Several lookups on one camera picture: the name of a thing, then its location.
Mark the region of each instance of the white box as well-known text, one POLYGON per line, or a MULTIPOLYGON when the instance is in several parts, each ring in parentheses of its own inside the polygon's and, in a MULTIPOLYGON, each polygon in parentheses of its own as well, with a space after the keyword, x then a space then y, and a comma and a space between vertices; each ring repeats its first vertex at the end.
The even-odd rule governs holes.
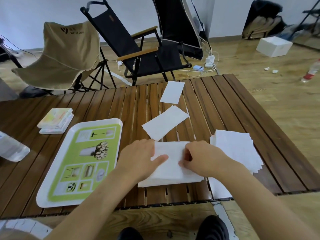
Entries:
POLYGON ((284 56, 292 44, 290 41, 274 36, 261 39, 256 50, 269 57, 284 56))

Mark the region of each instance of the beige folding chair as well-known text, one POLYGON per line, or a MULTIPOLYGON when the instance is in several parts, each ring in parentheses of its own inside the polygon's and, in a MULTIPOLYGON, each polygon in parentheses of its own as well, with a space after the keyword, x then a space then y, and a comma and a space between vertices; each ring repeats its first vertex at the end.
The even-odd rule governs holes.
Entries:
POLYGON ((100 89, 108 88, 103 84, 104 68, 107 61, 102 54, 100 61, 100 39, 93 25, 84 23, 64 26, 54 22, 45 22, 43 28, 44 49, 41 57, 26 68, 12 69, 26 84, 43 90, 92 91, 94 82, 100 89), (90 74, 98 69, 93 77, 90 74), (90 77, 89 87, 83 81, 90 77))

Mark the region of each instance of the black shoe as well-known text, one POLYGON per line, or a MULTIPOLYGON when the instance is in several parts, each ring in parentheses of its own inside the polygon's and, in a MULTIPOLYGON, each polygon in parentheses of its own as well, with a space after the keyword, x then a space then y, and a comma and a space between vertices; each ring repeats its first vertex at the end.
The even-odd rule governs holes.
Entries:
POLYGON ((143 238, 133 227, 126 227, 120 232, 118 240, 143 240, 143 238))
POLYGON ((195 240, 229 240, 229 232, 223 220, 211 215, 201 223, 195 240))

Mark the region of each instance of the power strip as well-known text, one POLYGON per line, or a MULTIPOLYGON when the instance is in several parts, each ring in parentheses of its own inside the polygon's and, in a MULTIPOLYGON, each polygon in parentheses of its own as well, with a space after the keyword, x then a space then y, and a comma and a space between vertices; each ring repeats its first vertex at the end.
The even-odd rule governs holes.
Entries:
POLYGON ((208 56, 205 60, 205 65, 204 67, 206 68, 212 68, 214 66, 214 59, 215 57, 213 55, 208 56))

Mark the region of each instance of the wooden armrest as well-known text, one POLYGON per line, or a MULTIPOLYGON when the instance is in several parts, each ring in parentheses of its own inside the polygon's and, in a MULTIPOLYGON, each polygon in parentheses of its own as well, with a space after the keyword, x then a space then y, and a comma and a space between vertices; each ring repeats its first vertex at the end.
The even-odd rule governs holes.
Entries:
POLYGON ((154 26, 154 27, 152 27, 152 28, 147 28, 147 29, 142 30, 142 31, 140 31, 140 32, 134 33, 133 35, 131 35, 131 37, 135 37, 135 36, 142 35, 142 34, 144 34, 144 33, 146 33, 146 32, 149 32, 149 31, 154 30, 154 29, 157 29, 157 28, 158 28, 158 26, 154 26))
POLYGON ((150 49, 145 49, 145 50, 142 50, 142 51, 138 51, 138 52, 135 52, 135 53, 132 53, 132 54, 129 54, 129 55, 125 55, 125 56, 121 56, 117 59, 117 61, 122 61, 122 60, 127 60, 127 59, 130 59, 130 58, 133 58, 133 57, 138 57, 138 56, 142 56, 144 54, 147 54, 147 53, 151 53, 151 52, 155 52, 158 50, 158 47, 154 47, 154 48, 150 48, 150 49))

